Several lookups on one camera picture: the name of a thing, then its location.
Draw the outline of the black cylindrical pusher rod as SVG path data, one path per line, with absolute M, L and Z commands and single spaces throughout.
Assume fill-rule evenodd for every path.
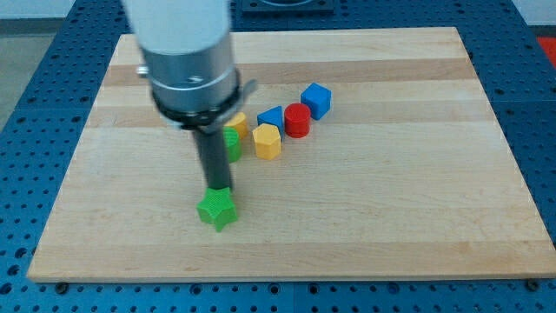
M 210 133 L 194 130 L 193 136 L 208 187 L 214 190 L 231 188 L 233 181 L 223 129 Z

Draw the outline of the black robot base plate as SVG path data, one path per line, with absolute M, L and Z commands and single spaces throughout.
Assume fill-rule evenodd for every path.
M 241 0 L 243 12 L 333 12 L 335 0 Z

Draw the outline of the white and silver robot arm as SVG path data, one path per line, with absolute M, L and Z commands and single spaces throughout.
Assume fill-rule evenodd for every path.
M 255 91 L 243 83 L 224 0 L 122 0 L 160 114 L 192 131 L 207 185 L 232 186 L 223 126 Z

